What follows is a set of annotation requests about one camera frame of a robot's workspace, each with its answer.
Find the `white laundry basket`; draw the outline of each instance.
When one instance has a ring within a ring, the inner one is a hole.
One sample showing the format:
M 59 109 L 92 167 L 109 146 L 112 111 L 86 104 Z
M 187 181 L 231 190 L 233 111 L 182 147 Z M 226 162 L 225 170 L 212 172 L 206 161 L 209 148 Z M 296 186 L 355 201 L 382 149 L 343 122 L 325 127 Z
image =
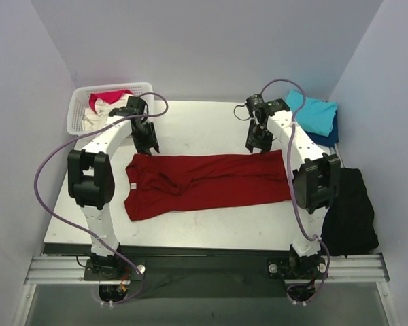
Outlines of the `white laundry basket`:
M 89 107 L 89 96 L 92 93 L 111 92 L 113 90 L 130 90 L 133 95 L 140 95 L 146 92 L 152 92 L 150 83 L 125 83 L 125 84 L 111 84 L 80 87 L 74 91 L 71 101 L 69 102 L 68 116 L 67 116 L 67 132 L 80 136 L 87 134 L 89 131 L 83 131 L 82 119 L 85 108 Z M 148 104 L 148 111 L 154 107 L 154 96 L 145 96 L 145 101 Z

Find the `black garment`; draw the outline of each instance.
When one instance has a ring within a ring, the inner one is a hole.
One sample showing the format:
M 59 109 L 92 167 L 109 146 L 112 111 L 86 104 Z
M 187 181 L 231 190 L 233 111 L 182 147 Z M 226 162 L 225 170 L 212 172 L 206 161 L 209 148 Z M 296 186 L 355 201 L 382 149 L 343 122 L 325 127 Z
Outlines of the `black garment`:
M 378 247 L 374 214 L 360 170 L 342 168 L 339 196 L 329 208 L 322 227 L 322 240 L 330 254 L 365 254 Z

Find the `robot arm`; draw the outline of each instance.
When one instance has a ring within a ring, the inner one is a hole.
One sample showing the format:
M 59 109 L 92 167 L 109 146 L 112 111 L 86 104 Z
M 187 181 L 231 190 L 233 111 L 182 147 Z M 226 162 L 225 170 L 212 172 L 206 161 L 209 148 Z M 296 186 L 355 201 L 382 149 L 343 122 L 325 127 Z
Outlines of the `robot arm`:
M 287 104 L 282 99 L 264 102 L 260 94 L 255 94 L 246 100 L 246 106 L 251 118 L 246 147 L 251 152 L 256 147 L 265 153 L 271 150 L 272 141 L 277 139 L 288 148 L 292 113 Z M 309 214 L 314 214 L 316 209 L 328 208 L 339 193 L 339 157 L 325 153 L 301 128 L 296 128 L 290 160 L 296 170 L 290 171 L 287 177 L 288 182 L 293 182 L 297 205 Z M 320 234 L 324 209 L 313 216 L 305 213 L 300 216 L 310 237 Z M 319 244 L 307 240 L 301 231 L 294 236 L 292 247 L 299 257 L 309 257 L 320 250 Z
M 82 209 L 89 230 L 93 231 L 111 248 L 119 251 L 120 244 L 115 236 L 109 203 L 115 192 L 114 176 L 110 158 L 128 136 L 132 136 L 138 153 L 150 155 L 150 149 L 158 152 L 154 125 L 145 118 L 123 120 L 131 115 L 142 115 L 146 102 L 130 96 L 126 107 L 112 110 L 107 124 L 114 124 L 94 138 L 81 150 L 71 150 L 68 155 L 68 192 Z M 116 267 L 117 259 L 112 252 L 92 238 L 94 266 Z

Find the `white table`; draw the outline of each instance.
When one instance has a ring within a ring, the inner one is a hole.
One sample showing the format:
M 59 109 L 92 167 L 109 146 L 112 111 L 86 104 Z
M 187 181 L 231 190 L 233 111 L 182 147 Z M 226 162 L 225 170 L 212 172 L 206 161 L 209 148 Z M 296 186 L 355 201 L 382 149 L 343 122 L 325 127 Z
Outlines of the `white table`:
M 169 101 L 169 112 L 153 119 L 163 155 L 248 154 L 245 140 L 249 122 L 233 116 L 237 103 Z M 164 109 L 156 101 L 153 113 Z M 246 108 L 237 115 L 246 117 Z M 78 141 L 80 149 L 87 141 Z M 272 150 L 281 149 L 274 141 Z M 215 249 L 288 250 L 298 226 L 290 201 L 256 206 L 172 212 L 131 222 L 124 200 L 130 191 L 125 168 L 136 153 L 131 139 L 126 139 L 112 158 L 116 184 L 111 201 L 115 234 L 122 245 L 156 247 L 193 247 Z M 70 198 L 65 176 L 54 211 L 74 223 L 86 227 L 86 221 L 74 199 Z M 325 214 L 317 210 L 312 219 Z M 52 218 L 45 243 L 90 244 L 86 233 Z

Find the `white wall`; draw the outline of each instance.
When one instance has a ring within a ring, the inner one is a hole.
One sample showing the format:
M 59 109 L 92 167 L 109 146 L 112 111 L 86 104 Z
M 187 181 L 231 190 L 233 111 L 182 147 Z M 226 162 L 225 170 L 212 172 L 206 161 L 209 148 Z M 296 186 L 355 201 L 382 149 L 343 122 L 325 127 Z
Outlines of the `white wall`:
M 385 0 L 331 99 L 341 152 L 361 169 L 401 322 L 408 325 L 408 0 Z
M 49 216 L 36 203 L 37 165 L 62 143 L 71 76 L 29 0 L 0 1 L 0 325 L 10 325 Z M 42 177 L 56 200 L 65 155 Z
M 213 101 L 276 77 L 328 98 L 381 2 L 32 0 L 77 86 L 148 81 Z

